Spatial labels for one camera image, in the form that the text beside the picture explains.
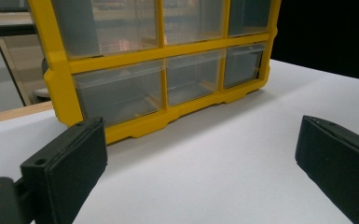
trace wooden edge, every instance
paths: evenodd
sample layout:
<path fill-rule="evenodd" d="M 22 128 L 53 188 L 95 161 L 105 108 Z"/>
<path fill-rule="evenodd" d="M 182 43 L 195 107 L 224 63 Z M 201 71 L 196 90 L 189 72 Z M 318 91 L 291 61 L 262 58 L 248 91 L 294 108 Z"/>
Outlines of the wooden edge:
<path fill-rule="evenodd" d="M 37 105 L 28 105 L 28 106 L 17 108 L 17 109 L 7 110 L 7 111 L 0 112 L 0 121 L 24 117 L 27 115 L 47 111 L 50 109 L 53 109 L 53 105 L 52 105 L 51 101 L 37 104 Z"/>

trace white table surface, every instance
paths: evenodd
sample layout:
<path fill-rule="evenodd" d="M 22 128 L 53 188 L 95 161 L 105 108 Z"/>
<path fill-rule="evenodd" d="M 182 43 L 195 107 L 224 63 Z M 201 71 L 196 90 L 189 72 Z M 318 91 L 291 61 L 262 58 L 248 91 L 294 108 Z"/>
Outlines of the white table surface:
<path fill-rule="evenodd" d="M 351 223 L 297 166 L 303 115 L 359 134 L 359 79 L 270 62 L 269 82 L 229 105 L 108 147 L 75 223 Z M 0 122 L 0 176 L 63 132 L 52 110 Z"/>

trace black background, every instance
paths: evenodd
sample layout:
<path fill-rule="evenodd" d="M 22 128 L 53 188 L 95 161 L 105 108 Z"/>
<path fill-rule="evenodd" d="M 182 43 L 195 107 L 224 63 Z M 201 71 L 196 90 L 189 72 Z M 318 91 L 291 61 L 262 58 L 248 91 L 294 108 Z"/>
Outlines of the black background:
<path fill-rule="evenodd" d="M 359 78 L 359 1 L 283 0 L 271 58 Z"/>

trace yellow frame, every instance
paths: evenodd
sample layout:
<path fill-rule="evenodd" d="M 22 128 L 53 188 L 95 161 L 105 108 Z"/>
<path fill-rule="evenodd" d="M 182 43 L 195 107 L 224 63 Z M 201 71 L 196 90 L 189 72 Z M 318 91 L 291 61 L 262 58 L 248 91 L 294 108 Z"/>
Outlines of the yellow frame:
<path fill-rule="evenodd" d="M 228 37 L 230 0 L 226 0 L 223 15 L 224 35 L 221 39 L 178 46 L 164 46 L 162 43 L 164 39 L 162 1 L 163 0 L 157 0 L 157 19 L 159 30 L 159 47 L 157 49 L 148 49 L 98 58 L 68 59 L 66 57 L 51 1 L 29 0 L 35 25 L 49 65 L 49 69 L 44 78 L 56 116 L 60 122 L 68 126 L 72 126 L 73 124 L 83 120 L 80 105 L 76 96 L 74 81 L 72 79 L 72 74 L 76 73 L 89 72 L 103 68 L 112 68 L 115 66 L 140 63 L 155 59 L 164 59 L 166 57 L 196 53 L 209 49 L 223 49 L 259 42 L 265 42 L 268 44 L 263 51 L 258 79 L 233 88 L 224 89 L 223 75 L 225 59 L 222 59 L 217 91 L 213 94 L 181 105 L 168 106 L 167 79 L 164 70 L 161 73 L 162 109 L 150 115 L 107 127 L 105 129 L 107 143 L 113 143 L 126 137 L 140 137 L 159 129 L 163 129 L 169 122 L 179 119 L 185 114 L 194 112 L 209 105 L 221 103 L 228 104 L 239 100 L 248 92 L 260 89 L 267 83 L 269 78 L 269 59 L 272 51 L 273 40 L 277 35 L 277 20 L 281 0 L 271 1 L 269 25 L 266 33 L 232 38 Z"/>

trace storage drawer organizer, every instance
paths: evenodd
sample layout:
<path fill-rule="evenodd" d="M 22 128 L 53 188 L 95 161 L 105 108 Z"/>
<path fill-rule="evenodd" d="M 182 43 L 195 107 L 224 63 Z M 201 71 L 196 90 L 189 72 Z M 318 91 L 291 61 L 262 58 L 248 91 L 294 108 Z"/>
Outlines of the storage drawer organizer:
<path fill-rule="evenodd" d="M 281 0 L 29 0 L 59 121 L 139 137 L 263 87 Z"/>

